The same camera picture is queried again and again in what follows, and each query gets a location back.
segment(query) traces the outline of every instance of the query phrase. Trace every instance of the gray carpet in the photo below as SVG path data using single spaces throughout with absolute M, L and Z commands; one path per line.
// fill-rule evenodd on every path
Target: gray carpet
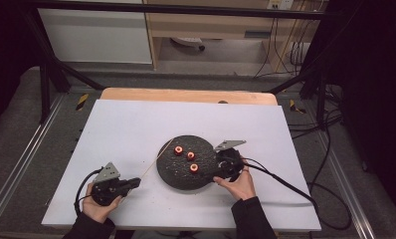
M 245 90 L 251 92 L 270 89 L 282 81 L 282 79 L 255 81 L 249 77 L 163 76 L 158 74 L 153 76 L 90 74 L 90 76 L 98 82 L 112 87 Z M 298 90 L 298 87 L 294 86 L 286 94 L 280 95 L 279 104 L 284 107 L 288 123 L 309 123 L 308 114 L 290 111 L 289 97 L 297 97 L 294 92 Z M 37 126 L 40 118 L 38 89 L 37 74 L 27 73 L 10 108 L 0 119 L 0 188 Z M 65 230 L 42 226 L 41 220 L 47 210 L 45 204 L 53 197 L 71 158 L 71 150 L 77 144 L 76 138 L 81 135 L 80 129 L 84 127 L 99 94 L 100 92 L 90 94 L 85 107 L 80 112 L 75 111 L 75 107 L 82 93 L 70 93 L 66 96 L 58 116 L 0 218 L 0 233 L 65 233 Z M 300 101 L 297 101 L 297 105 L 302 106 Z M 352 147 L 345 125 L 337 124 L 331 128 L 331 141 L 377 238 L 396 238 L 396 209 L 377 177 L 361 169 L 361 162 Z M 304 176 L 306 180 L 312 180 L 325 154 L 320 146 L 319 138 L 315 133 L 308 134 L 295 139 L 295 146 Z M 318 182 L 339 194 L 328 165 L 321 173 Z M 68 192 L 68 196 L 74 197 L 75 192 Z M 336 199 L 318 189 L 314 190 L 313 197 L 318 201 L 320 215 L 326 221 L 334 225 L 342 225 L 345 222 L 345 211 Z M 307 238 L 307 235 L 287 233 L 282 237 Z M 354 226 L 344 231 L 336 231 L 322 225 L 322 231 L 313 233 L 313 237 L 358 238 L 358 233 Z

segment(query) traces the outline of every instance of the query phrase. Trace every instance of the black metal stand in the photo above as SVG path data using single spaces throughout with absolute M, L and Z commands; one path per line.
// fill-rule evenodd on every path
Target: black metal stand
M 304 85 L 300 90 L 300 96 L 302 99 L 309 99 L 317 90 L 316 121 L 321 129 L 324 129 L 325 122 L 323 115 L 326 98 L 325 85 L 327 83 L 327 76 L 329 74 L 329 70 L 334 64 L 335 59 L 342 52 L 342 50 L 345 49 L 345 46 L 351 40 L 351 37 L 347 35 L 348 33 L 346 32 L 346 27 L 353 19 L 363 2 L 364 0 L 356 1 L 352 9 L 348 9 L 346 13 L 343 13 L 344 18 L 340 19 L 340 30 L 330 40 L 330 42 L 326 44 L 322 52 L 320 52 L 317 56 L 314 56 L 313 62 L 306 64 L 305 59 L 305 63 L 303 64 L 302 70 L 298 76 L 271 90 L 265 91 L 264 93 L 271 93 L 275 95 L 298 82 L 304 82 Z
M 94 82 L 88 77 L 72 69 L 61 62 L 54 54 L 47 35 L 39 29 L 32 12 L 37 8 L 46 9 L 67 9 L 84 11 L 110 11 L 110 12 L 141 12 L 141 13 L 170 13 L 170 14 L 196 14 L 196 15 L 215 15 L 215 16 L 239 16 L 239 17 L 260 17 L 260 18 L 289 18 L 289 19 L 310 19 L 310 20 L 332 20 L 341 18 L 340 13 L 330 12 L 300 12 L 300 11 L 278 11 L 263 9 L 244 9 L 244 8 L 222 8 L 222 7 L 199 7 L 199 6 L 179 6 L 179 5 L 153 5 L 153 4 L 128 4 L 128 3 L 101 3 L 101 2 L 77 2 L 77 1 L 57 1 L 57 0 L 24 0 L 15 1 L 19 4 L 20 14 L 24 19 L 27 28 L 31 31 L 38 45 L 39 57 L 44 63 L 41 66 L 42 75 L 42 119 L 47 117 L 50 112 L 50 95 L 48 80 L 55 85 L 58 92 L 67 92 L 71 85 L 68 82 L 66 72 L 76 79 L 86 83 L 96 90 L 105 89 L 104 86 Z M 286 84 L 287 87 L 296 82 L 304 81 L 312 71 L 296 77 L 293 81 Z M 269 92 L 276 94 L 280 86 Z

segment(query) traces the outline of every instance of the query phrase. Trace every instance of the black round disc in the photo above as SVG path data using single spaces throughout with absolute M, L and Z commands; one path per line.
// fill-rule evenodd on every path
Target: black round disc
M 183 148 L 180 155 L 176 155 L 174 152 L 176 146 Z M 189 151 L 195 154 L 194 160 L 187 159 Z M 218 168 L 213 146 L 199 136 L 177 136 L 166 142 L 158 155 L 160 156 L 156 164 L 161 178 L 168 185 L 180 190 L 194 190 L 207 185 L 209 183 L 208 178 L 204 178 L 202 173 L 214 171 Z M 198 165 L 196 173 L 190 171 L 190 166 L 193 163 Z

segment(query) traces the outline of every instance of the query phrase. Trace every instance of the floor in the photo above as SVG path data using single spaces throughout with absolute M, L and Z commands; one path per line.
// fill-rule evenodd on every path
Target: floor
M 293 74 L 270 74 L 269 64 L 263 66 L 265 54 L 262 44 L 257 41 L 205 40 L 206 50 L 179 46 L 165 39 L 157 70 L 146 67 L 131 69 L 131 66 L 118 68 L 97 66 L 84 69 L 86 75 L 95 81 L 112 87 L 131 88 L 171 88 L 199 90 L 242 90 L 260 92 L 268 90 L 290 78 Z M 8 176 L 18 165 L 20 156 L 36 132 L 40 118 L 39 77 L 36 71 L 27 72 L 21 81 L 17 94 L 10 107 L 0 119 L 0 193 Z M 0 238 L 59 238 L 67 230 L 44 227 L 41 220 L 47 210 L 47 202 L 53 197 L 71 151 L 77 145 L 89 113 L 99 92 L 92 91 L 84 84 L 71 79 L 74 87 L 62 97 L 63 103 L 47 130 L 41 144 L 31 157 L 23 175 L 16 181 L 17 186 L 9 191 L 9 200 L 0 211 Z M 300 84 L 278 95 L 279 104 L 284 107 L 289 124 L 311 123 L 309 113 L 314 101 L 301 101 L 298 97 Z M 81 95 L 89 93 L 82 111 L 75 111 Z M 291 110 L 294 100 L 300 111 Z M 328 110 L 334 105 L 327 105 Z M 358 225 L 346 230 L 333 230 L 322 226 L 321 232 L 314 232 L 314 238 L 396 238 L 396 208 L 383 190 L 375 174 L 364 172 L 357 151 L 347 134 L 345 123 L 337 123 L 330 128 L 331 145 L 334 155 L 354 193 L 360 202 L 374 237 L 361 237 Z M 310 181 L 325 155 L 322 146 L 322 133 L 313 132 L 294 140 L 297 155 L 305 179 Z M 340 194 L 331 164 L 325 165 L 318 182 Z M 321 216 L 331 224 L 343 225 L 346 211 L 340 203 L 324 191 L 315 189 L 313 197 L 321 208 Z M 281 238 L 308 238 L 306 233 L 283 233 Z

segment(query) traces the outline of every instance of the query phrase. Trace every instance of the black controller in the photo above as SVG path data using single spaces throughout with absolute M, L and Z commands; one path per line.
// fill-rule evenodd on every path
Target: black controller
M 101 206 L 109 206 L 118 196 L 125 197 L 127 193 L 139 186 L 141 179 L 135 177 L 130 180 L 118 178 L 97 182 L 93 186 L 92 198 Z
M 214 176 L 221 178 L 230 177 L 230 181 L 235 181 L 244 168 L 244 162 L 239 151 L 233 147 L 220 150 L 217 152 L 216 158 L 219 162 L 219 167 L 216 170 L 201 173 L 201 176 L 207 178 L 209 182 L 213 181 Z

